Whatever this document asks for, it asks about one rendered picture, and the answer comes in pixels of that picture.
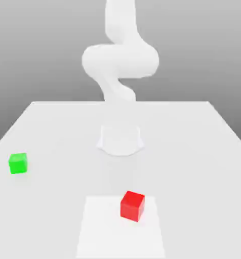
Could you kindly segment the small red cube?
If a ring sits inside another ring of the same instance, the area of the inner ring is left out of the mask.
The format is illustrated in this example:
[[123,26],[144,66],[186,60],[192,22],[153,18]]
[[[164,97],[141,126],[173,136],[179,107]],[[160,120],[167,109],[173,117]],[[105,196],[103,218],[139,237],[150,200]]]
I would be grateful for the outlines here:
[[120,202],[120,216],[139,222],[145,207],[145,196],[127,191]]

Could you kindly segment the small green cube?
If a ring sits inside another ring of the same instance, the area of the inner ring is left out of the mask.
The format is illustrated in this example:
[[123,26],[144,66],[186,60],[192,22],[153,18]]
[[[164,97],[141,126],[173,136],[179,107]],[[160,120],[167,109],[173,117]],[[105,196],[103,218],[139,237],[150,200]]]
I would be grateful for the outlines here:
[[22,174],[28,170],[27,153],[13,153],[9,158],[11,174]]

